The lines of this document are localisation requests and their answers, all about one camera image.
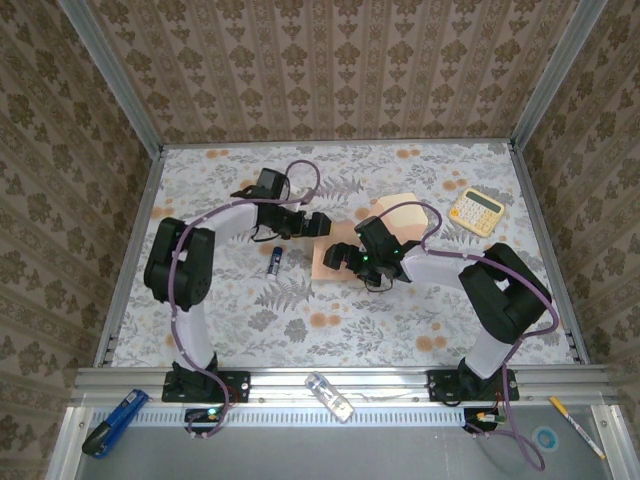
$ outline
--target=yellow calculator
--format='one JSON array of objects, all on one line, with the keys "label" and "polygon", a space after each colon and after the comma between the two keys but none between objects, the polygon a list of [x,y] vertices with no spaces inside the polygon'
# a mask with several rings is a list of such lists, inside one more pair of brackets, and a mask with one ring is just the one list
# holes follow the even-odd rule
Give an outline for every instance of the yellow calculator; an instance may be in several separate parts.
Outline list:
[{"label": "yellow calculator", "polygon": [[476,235],[488,237],[504,214],[504,205],[467,188],[449,210],[449,218]]}]

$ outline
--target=cardboard piece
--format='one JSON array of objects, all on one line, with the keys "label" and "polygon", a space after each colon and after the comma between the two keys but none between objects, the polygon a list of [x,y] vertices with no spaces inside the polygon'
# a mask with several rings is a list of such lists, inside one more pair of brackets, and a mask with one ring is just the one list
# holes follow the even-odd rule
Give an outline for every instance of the cardboard piece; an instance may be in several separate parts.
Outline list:
[{"label": "cardboard piece", "polygon": [[[373,205],[368,217],[380,215],[385,210],[402,202],[417,201],[413,193],[401,193],[382,197]],[[382,217],[382,221],[398,241],[403,244],[409,240],[420,240],[428,225],[427,216],[419,205],[406,205]],[[347,243],[360,246],[360,240],[354,231],[355,222],[344,220],[333,222],[331,233],[326,237],[319,237],[313,242],[313,264],[311,266],[312,280],[348,281],[357,280],[353,272],[344,265],[340,270],[332,270],[323,265],[326,251],[336,243]]]}]

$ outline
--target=wall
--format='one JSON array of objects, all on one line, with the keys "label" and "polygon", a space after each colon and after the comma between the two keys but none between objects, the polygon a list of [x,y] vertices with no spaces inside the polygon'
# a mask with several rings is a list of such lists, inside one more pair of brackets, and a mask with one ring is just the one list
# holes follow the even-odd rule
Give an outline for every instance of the wall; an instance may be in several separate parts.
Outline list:
[{"label": "wall", "polygon": [[90,0],[165,143],[508,137],[577,0]]},{"label": "wall", "polygon": [[524,157],[590,354],[637,441],[640,2],[608,2]]},{"label": "wall", "polygon": [[55,2],[0,2],[0,477],[44,475],[149,158]]}]

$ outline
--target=floral tablecloth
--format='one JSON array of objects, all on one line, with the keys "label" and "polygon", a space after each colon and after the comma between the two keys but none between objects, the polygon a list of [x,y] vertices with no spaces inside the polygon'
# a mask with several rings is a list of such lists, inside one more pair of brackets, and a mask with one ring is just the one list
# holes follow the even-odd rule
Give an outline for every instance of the floral tablecloth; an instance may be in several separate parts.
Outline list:
[{"label": "floral tablecloth", "polygon": [[[193,218],[253,184],[261,168],[284,171],[297,159],[315,162],[321,187],[309,211],[358,222],[384,195],[413,192],[444,217],[430,245],[473,253],[494,242],[511,245],[545,284],[547,276],[506,144],[389,143],[256,145],[169,150],[114,353],[113,366],[169,365],[169,309],[142,281],[159,221]],[[291,173],[298,186],[313,172]],[[467,186],[506,205],[483,239],[449,221],[446,212]],[[273,247],[284,255],[277,282],[266,280]],[[216,251],[205,310],[221,365],[233,367],[457,365],[480,323],[461,290],[396,282],[370,293],[357,282],[312,282],[313,241],[256,244],[242,235]],[[538,327],[549,325],[548,314]],[[572,363],[562,332],[527,340],[514,364]]]}]

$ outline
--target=yellow pen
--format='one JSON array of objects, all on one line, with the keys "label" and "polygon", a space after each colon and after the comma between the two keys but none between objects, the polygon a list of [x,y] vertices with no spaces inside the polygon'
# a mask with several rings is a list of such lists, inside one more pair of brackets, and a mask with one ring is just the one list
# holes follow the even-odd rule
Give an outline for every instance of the yellow pen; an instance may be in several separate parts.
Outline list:
[{"label": "yellow pen", "polygon": [[549,401],[553,404],[554,407],[558,409],[562,416],[567,419],[571,426],[576,429],[576,432],[578,432],[584,439],[584,441],[589,444],[591,449],[596,452],[596,455],[598,455],[603,460],[607,458],[607,456],[602,452],[602,450],[600,450],[600,448],[598,448],[595,442],[591,440],[589,434],[585,432],[584,429],[580,425],[578,425],[573,418],[571,418],[566,407],[562,404],[562,402],[560,402],[560,400],[558,400],[556,397],[549,397]]}]

